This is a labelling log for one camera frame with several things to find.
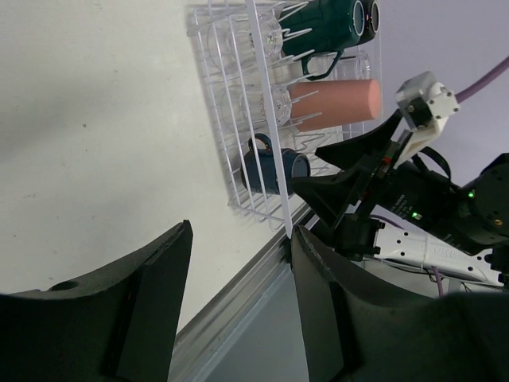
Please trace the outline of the small clear glass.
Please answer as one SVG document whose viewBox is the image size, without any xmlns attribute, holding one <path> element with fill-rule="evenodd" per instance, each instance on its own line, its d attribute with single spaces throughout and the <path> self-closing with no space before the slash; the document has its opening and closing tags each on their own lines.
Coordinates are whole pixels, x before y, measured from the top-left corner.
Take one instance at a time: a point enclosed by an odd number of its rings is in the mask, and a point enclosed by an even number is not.
<svg viewBox="0 0 509 382">
<path fill-rule="evenodd" d="M 272 14 L 259 16 L 258 23 L 265 58 L 277 57 L 283 45 L 282 27 Z M 247 15 L 233 15 L 210 25 L 207 47 L 209 61 L 226 74 L 256 64 L 254 32 Z"/>
</svg>

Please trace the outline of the dark green ceramic mug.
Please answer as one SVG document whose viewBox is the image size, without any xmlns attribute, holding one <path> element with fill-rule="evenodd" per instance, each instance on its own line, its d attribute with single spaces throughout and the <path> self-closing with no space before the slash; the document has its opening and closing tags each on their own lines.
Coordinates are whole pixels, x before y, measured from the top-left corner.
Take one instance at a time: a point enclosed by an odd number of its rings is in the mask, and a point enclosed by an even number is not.
<svg viewBox="0 0 509 382">
<path fill-rule="evenodd" d="M 308 64 L 313 57 L 335 53 L 336 64 L 345 49 L 359 43 L 366 24 L 366 12 L 361 1 L 311 1 L 299 10 L 285 10 L 278 19 L 283 29 L 289 30 L 282 46 L 285 55 L 301 56 L 303 74 L 309 80 L 329 76 L 333 67 L 320 75 L 312 76 Z"/>
</svg>

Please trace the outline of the small black mug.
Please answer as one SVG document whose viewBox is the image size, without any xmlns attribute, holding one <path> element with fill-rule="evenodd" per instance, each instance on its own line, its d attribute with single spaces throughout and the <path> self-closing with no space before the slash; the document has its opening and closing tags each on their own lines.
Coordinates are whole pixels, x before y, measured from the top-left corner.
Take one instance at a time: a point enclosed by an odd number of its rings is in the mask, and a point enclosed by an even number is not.
<svg viewBox="0 0 509 382">
<path fill-rule="evenodd" d="M 260 141 L 263 148 L 259 149 L 255 141 Z M 245 166 L 241 169 L 241 182 L 246 189 L 254 193 L 279 195 L 280 189 L 276 173 L 274 150 L 270 138 L 262 133 L 254 135 L 254 140 L 248 140 L 248 152 L 244 155 Z M 309 177 L 311 167 L 308 158 L 291 148 L 281 149 L 282 162 L 285 171 L 287 191 L 289 195 L 293 190 L 289 179 L 295 177 Z"/>
</svg>

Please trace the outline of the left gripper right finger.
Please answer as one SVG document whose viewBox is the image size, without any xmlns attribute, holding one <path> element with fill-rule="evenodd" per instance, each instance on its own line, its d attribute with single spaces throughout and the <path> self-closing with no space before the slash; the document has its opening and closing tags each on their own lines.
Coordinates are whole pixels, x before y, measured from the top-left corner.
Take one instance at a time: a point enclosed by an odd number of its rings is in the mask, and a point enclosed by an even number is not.
<svg viewBox="0 0 509 382">
<path fill-rule="evenodd" d="M 416 294 L 302 226 L 291 255 L 310 380 L 507 380 L 507 294 Z"/>
</svg>

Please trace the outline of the orange plastic cup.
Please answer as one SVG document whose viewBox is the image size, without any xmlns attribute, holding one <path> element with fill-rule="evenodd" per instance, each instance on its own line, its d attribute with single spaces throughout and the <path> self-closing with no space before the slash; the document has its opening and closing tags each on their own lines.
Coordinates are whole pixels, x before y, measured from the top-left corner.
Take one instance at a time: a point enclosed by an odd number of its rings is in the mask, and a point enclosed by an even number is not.
<svg viewBox="0 0 509 382">
<path fill-rule="evenodd" d="M 377 119 L 382 110 L 377 80 L 299 82 L 289 94 L 291 119 L 302 132 Z"/>
</svg>

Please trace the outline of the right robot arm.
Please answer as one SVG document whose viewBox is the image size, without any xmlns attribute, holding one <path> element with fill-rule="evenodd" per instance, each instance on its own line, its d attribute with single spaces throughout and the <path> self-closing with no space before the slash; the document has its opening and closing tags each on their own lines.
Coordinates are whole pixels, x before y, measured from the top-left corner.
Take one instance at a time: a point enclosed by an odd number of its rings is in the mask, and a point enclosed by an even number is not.
<svg viewBox="0 0 509 382">
<path fill-rule="evenodd" d="M 501 154 L 480 175 L 460 187 L 447 161 L 434 149 L 422 154 L 442 173 L 428 169 L 417 154 L 401 165 L 403 145 L 391 137 L 402 120 L 396 111 L 359 137 L 318 148 L 315 155 L 339 168 L 327 176 L 295 177 L 290 188 L 319 216 L 329 246 L 348 259 L 378 255 L 383 224 L 371 217 L 377 206 L 458 251 L 478 257 L 491 250 L 488 264 L 508 284 L 508 155 Z"/>
</svg>

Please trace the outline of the black ceramic mug cream inside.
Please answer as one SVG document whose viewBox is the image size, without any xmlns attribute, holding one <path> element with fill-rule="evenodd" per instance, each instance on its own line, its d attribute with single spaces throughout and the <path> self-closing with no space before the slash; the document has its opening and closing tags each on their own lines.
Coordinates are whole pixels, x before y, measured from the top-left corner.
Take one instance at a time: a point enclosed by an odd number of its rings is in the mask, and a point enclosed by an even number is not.
<svg viewBox="0 0 509 382">
<path fill-rule="evenodd" d="M 380 8 L 377 0 L 362 0 L 364 10 L 364 28 L 358 45 L 372 41 L 378 31 L 380 24 Z"/>
</svg>

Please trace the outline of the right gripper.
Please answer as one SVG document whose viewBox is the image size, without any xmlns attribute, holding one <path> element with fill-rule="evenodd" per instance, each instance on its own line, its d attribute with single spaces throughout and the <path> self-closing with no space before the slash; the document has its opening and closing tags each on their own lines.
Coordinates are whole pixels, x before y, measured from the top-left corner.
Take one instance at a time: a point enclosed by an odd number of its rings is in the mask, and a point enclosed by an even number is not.
<svg viewBox="0 0 509 382">
<path fill-rule="evenodd" d="M 295 177 L 291 190 L 326 223 L 336 239 L 374 239 L 385 224 L 371 216 L 393 183 L 402 145 L 391 142 L 400 110 L 365 134 L 320 146 L 315 155 L 340 169 L 335 175 Z"/>
</svg>

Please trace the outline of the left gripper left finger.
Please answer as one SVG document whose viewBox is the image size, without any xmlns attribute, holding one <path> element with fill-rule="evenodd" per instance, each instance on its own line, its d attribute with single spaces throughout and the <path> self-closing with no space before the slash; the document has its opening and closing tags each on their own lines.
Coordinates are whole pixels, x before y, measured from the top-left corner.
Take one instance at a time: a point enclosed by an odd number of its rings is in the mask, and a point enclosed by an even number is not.
<svg viewBox="0 0 509 382">
<path fill-rule="evenodd" d="M 167 380 L 192 239 L 183 221 L 85 275 L 4 294 L 2 380 Z"/>
</svg>

